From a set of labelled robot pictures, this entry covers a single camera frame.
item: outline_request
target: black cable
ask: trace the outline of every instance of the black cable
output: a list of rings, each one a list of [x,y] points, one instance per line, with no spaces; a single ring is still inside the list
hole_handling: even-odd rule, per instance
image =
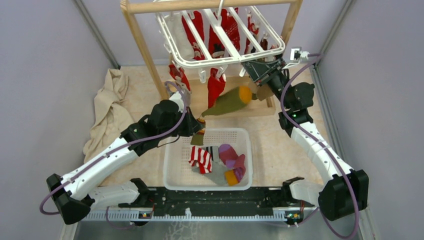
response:
[[[178,139],[180,139],[180,135],[178,135],[178,136],[177,136],[177,138],[176,138],[175,140],[173,140],[173,141],[171,141],[171,142],[164,143],[164,144],[162,144],[162,145],[160,145],[160,146],[157,146],[157,148],[163,147],[163,146],[165,146],[165,145],[167,145],[167,144],[173,144],[173,143],[175,143],[176,141],[178,141]]]

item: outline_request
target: red and white striped cloth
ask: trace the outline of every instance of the red and white striped cloth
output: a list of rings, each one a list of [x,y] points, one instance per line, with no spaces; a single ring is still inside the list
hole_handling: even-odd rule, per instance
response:
[[[193,146],[191,148],[191,157],[188,163],[200,169],[201,174],[208,174],[212,172],[212,157],[209,152],[201,149],[200,147]]]

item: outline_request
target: wooden frame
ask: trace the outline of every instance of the wooden frame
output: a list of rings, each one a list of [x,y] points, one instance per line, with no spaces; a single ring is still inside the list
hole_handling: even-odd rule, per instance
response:
[[[293,27],[298,17],[303,0],[224,0],[223,8],[229,7],[244,7],[257,5],[272,5],[272,4],[290,4],[284,25],[281,31],[281,37],[287,45],[292,34]],[[123,16],[131,30],[135,43],[144,59],[147,69],[153,79],[153,82],[159,92],[161,99],[168,99],[169,95],[165,86],[159,77],[158,70],[153,62],[152,56],[147,47],[145,38],[139,23],[136,20],[135,14],[172,12],[182,10],[199,10],[199,9],[217,9],[220,0],[172,0],[172,1],[157,1],[145,3],[130,3],[129,0],[121,0],[120,8]],[[225,90],[231,89],[237,85],[247,85],[249,77],[228,77]],[[207,109],[207,85],[201,84],[199,79],[189,79],[192,89],[191,110],[195,116]],[[276,111],[276,106],[273,97],[269,97],[264,101],[252,101],[245,109],[237,112],[224,114],[221,116],[207,116],[206,119],[216,118],[232,118],[232,117],[254,117],[254,116],[269,116]]]

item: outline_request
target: beige cloth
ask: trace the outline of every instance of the beige cloth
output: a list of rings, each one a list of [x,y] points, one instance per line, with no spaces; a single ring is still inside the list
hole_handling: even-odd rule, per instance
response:
[[[84,163],[109,146],[120,133],[134,123],[128,110],[121,105],[127,94],[129,78],[120,70],[108,69],[104,86],[94,98],[95,123],[91,139],[84,145]]]

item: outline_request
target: pile of socks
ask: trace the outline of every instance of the pile of socks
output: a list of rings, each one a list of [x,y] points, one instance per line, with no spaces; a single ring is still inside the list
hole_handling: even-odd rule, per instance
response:
[[[218,186],[234,186],[240,183],[246,173],[246,156],[237,155],[229,144],[221,146],[192,146],[188,163],[193,172],[210,179]]]

